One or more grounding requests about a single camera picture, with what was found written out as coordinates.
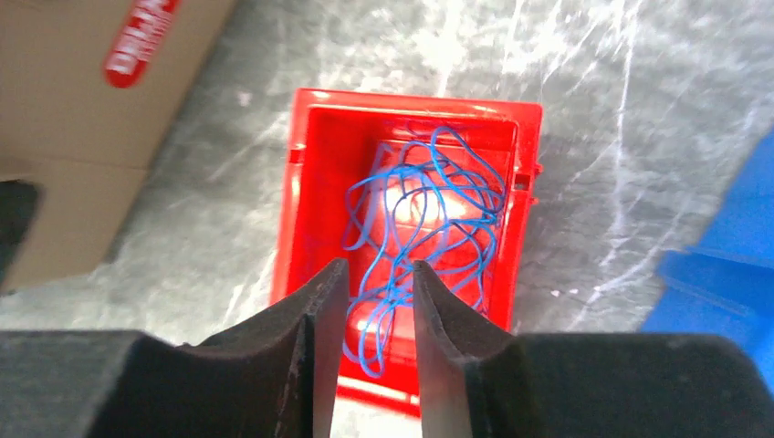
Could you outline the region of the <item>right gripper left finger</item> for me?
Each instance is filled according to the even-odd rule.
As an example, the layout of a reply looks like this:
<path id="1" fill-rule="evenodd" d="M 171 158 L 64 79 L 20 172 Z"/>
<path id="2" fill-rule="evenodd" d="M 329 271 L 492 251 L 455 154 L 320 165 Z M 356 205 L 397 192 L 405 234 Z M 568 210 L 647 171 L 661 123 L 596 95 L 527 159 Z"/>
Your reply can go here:
<path id="1" fill-rule="evenodd" d="M 4 437 L 327 437 L 349 295 L 335 259 L 202 343 L 137 330 L 1 334 Z"/>

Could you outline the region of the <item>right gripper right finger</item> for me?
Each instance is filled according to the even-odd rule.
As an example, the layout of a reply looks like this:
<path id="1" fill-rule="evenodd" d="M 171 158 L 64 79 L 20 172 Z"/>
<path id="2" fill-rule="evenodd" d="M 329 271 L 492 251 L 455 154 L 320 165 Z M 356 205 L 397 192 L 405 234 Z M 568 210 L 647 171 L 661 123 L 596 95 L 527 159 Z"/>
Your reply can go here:
<path id="1" fill-rule="evenodd" d="M 413 265 L 426 437 L 770 437 L 757 367 L 714 335 L 512 335 Z"/>

